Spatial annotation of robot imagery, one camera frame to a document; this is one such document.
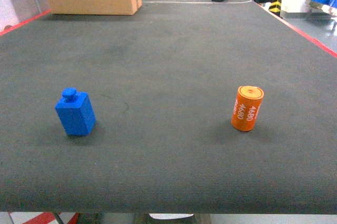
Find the gray table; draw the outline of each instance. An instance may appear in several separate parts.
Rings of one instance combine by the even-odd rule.
[[[336,214],[337,59],[252,2],[143,1],[0,37],[0,210]],[[248,133],[240,85],[265,91]],[[67,86],[90,136],[63,131]]]

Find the orange cylinder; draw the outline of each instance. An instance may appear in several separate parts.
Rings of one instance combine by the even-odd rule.
[[[244,132],[253,129],[263,97],[264,92],[259,87],[239,87],[231,122],[236,129]]]

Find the blue toy bottle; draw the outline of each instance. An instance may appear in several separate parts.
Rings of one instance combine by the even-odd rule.
[[[55,110],[67,135],[88,135],[94,127],[96,118],[88,93],[64,89]]]

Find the shelf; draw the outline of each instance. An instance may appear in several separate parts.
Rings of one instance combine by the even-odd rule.
[[[315,9],[320,9],[321,11],[330,14],[332,16],[337,16],[337,8],[331,7],[326,4],[320,4],[311,0],[307,0],[306,3],[311,7]]]

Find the black and yellow striped object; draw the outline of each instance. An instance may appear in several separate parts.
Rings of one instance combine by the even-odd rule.
[[[269,6],[269,11],[274,13],[276,16],[280,16],[281,13],[281,3],[282,0],[273,0]]]

